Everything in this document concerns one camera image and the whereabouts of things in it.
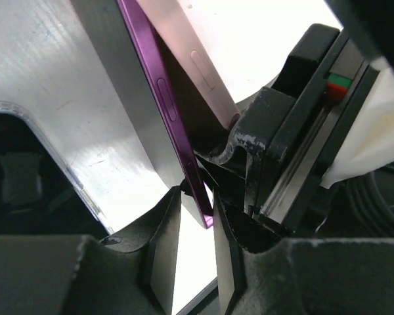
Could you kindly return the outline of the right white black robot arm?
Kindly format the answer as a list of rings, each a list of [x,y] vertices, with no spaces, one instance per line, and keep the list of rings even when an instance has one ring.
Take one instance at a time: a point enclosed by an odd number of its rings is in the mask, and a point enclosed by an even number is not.
[[[279,75],[202,158],[215,183],[217,240],[312,234],[339,186],[373,235],[394,237],[374,172],[394,170],[394,1],[329,1]]]

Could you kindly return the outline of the pink phone case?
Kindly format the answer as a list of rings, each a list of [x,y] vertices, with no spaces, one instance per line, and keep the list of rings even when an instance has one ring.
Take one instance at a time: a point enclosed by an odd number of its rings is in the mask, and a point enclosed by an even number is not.
[[[240,117],[240,110],[180,3],[142,0],[138,4],[222,127],[230,129]]]

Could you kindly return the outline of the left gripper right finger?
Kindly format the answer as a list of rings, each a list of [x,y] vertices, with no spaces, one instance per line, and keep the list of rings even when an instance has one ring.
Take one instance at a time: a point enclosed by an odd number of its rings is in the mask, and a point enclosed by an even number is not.
[[[222,314],[394,314],[393,238],[285,238],[222,193],[213,229]]]

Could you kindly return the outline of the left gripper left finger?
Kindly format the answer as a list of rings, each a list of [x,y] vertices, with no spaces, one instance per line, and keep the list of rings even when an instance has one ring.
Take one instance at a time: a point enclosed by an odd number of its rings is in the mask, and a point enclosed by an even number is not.
[[[0,314],[170,314],[181,189],[96,240],[0,236]]]

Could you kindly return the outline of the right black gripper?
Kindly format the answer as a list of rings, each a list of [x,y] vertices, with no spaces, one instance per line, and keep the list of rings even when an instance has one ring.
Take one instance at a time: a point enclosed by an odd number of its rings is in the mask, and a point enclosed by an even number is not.
[[[377,78],[344,31],[313,24],[226,140],[200,161],[246,215],[246,234],[312,234],[326,218],[314,205]]]

